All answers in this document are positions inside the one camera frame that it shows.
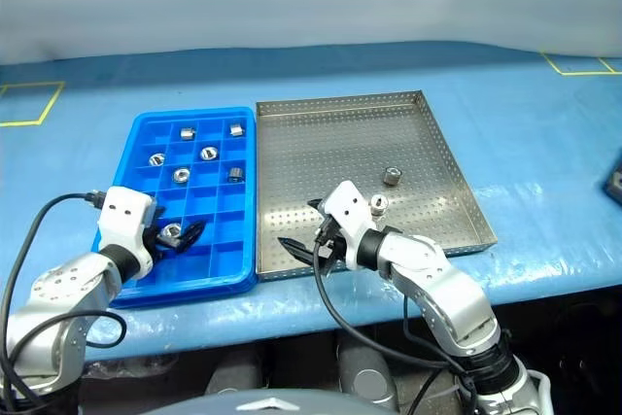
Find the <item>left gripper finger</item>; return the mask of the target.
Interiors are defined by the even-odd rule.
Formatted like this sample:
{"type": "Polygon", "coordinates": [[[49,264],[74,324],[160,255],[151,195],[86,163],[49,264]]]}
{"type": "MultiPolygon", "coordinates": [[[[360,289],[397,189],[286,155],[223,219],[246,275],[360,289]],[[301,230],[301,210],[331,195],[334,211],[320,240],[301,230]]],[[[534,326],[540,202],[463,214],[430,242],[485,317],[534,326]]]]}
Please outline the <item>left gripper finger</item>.
{"type": "Polygon", "coordinates": [[[191,246],[188,240],[183,239],[157,239],[156,259],[162,260],[172,256],[180,255],[187,251],[191,246]]]}
{"type": "Polygon", "coordinates": [[[180,236],[180,246],[190,247],[192,246],[202,235],[206,226],[205,221],[197,221],[188,226],[184,233],[180,236]]]}

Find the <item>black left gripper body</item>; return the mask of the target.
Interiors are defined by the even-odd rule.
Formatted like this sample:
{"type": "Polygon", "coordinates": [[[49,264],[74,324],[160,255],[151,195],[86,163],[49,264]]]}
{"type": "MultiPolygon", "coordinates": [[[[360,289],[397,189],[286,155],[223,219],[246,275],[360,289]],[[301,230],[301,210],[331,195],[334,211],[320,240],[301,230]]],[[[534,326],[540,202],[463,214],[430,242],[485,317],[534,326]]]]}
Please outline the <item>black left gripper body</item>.
{"type": "Polygon", "coordinates": [[[157,225],[147,226],[143,231],[143,245],[152,260],[162,260],[171,249],[167,240],[160,238],[160,229],[157,225]]]}

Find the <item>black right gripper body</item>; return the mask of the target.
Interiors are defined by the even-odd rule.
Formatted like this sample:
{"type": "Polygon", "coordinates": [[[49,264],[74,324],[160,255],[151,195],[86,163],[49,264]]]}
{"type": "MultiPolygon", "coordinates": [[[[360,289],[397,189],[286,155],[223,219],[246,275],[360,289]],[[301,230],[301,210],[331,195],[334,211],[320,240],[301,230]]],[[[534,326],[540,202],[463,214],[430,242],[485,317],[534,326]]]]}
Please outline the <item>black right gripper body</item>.
{"type": "Polygon", "coordinates": [[[320,261],[323,259],[335,259],[337,262],[345,259],[347,250],[346,240],[340,233],[340,226],[334,217],[325,217],[320,224],[315,237],[314,269],[320,271],[320,261]],[[323,247],[329,249],[329,255],[322,257],[320,250],[323,247]]]}

